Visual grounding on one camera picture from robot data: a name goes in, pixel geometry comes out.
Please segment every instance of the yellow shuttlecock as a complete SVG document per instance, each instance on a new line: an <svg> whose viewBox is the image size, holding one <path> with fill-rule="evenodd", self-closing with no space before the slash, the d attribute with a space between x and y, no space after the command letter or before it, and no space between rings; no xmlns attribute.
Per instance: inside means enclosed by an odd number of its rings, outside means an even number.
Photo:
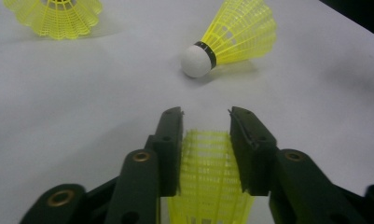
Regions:
<svg viewBox="0 0 374 224"><path fill-rule="evenodd" d="M263 0L225 0L201 41L181 56L190 77L202 77L217 64L264 55L276 39L276 23Z"/></svg>
<svg viewBox="0 0 374 224"><path fill-rule="evenodd" d="M4 5L15 12L21 24L54 39L88 35L102 11L98 0L4 0Z"/></svg>
<svg viewBox="0 0 374 224"><path fill-rule="evenodd" d="M173 224L242 224L254 198L242 192L230 136L189 131L183 141L180 192L168 199Z"/></svg>

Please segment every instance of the yellow netting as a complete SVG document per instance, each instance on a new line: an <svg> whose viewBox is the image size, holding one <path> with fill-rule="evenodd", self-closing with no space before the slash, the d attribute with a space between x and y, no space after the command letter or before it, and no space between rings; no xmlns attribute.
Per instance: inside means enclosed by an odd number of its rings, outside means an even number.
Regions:
<svg viewBox="0 0 374 224"><path fill-rule="evenodd" d="M98 0L4 0L4 5L21 24L54 39L88 35L102 10Z"/></svg>
<svg viewBox="0 0 374 224"><path fill-rule="evenodd" d="M230 136L190 131L183 141L179 195L169 198L173 224L242 224L254 198L242 193Z"/></svg>
<svg viewBox="0 0 374 224"><path fill-rule="evenodd" d="M263 0L225 0L202 38L216 63L263 56L276 40L276 23Z"/></svg>

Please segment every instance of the tabletop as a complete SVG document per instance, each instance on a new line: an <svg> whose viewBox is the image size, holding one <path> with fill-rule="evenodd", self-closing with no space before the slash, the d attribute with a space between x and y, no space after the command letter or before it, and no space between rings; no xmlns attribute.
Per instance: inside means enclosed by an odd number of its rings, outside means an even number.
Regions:
<svg viewBox="0 0 374 224"><path fill-rule="evenodd" d="M318 0L267 0L277 41L258 59L183 74L215 0L103 0L91 36L56 41L0 1L0 223L18 223L47 189L94 189L144 147L164 110L184 129L228 131L253 111L278 141L359 195L374 184L374 34ZM272 223L258 198L249 223Z"/></svg>

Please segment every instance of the yellow mesh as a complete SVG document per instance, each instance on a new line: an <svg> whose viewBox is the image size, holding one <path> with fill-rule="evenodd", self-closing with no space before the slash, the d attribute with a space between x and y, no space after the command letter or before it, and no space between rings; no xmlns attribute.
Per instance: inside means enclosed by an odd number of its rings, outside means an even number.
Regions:
<svg viewBox="0 0 374 224"><path fill-rule="evenodd" d="M102 11L98 0L4 0L17 20L40 36L75 39L88 35Z"/></svg>
<svg viewBox="0 0 374 224"><path fill-rule="evenodd" d="M276 23L263 0L225 0L202 38L216 63L260 57L276 40Z"/></svg>
<svg viewBox="0 0 374 224"><path fill-rule="evenodd" d="M189 131L183 141L179 195L169 198L173 224L242 224L254 198L242 193L230 136Z"/></svg>

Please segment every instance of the black stripe on shuttlecock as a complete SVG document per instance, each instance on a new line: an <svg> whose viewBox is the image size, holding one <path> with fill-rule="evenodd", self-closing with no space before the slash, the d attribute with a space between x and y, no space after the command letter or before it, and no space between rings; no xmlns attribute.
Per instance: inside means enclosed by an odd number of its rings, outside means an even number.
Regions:
<svg viewBox="0 0 374 224"><path fill-rule="evenodd" d="M215 57L213 50L210 49L210 47L207 44L201 41L196 42L195 45L204 49L204 51L206 51L207 55L210 58L210 62L212 64L212 69L213 69L216 66L216 57Z"/></svg>

